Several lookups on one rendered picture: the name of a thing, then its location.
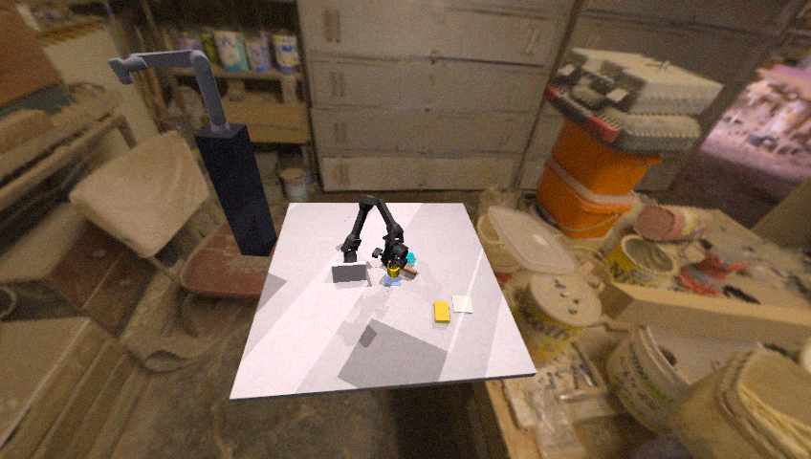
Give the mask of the yellow block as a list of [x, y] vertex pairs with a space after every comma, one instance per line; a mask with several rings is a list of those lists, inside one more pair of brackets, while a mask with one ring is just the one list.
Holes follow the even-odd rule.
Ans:
[[449, 305], [445, 301], [434, 301], [435, 323], [449, 324]]

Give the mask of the yellow cup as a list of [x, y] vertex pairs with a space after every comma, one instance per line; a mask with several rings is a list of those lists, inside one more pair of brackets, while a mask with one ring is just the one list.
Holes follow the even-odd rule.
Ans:
[[389, 277], [395, 278], [395, 277], [397, 277], [399, 275], [400, 268], [396, 266], [397, 263], [395, 264], [395, 266], [392, 266], [391, 268], [389, 268], [389, 263], [387, 264], [387, 274], [388, 274]]

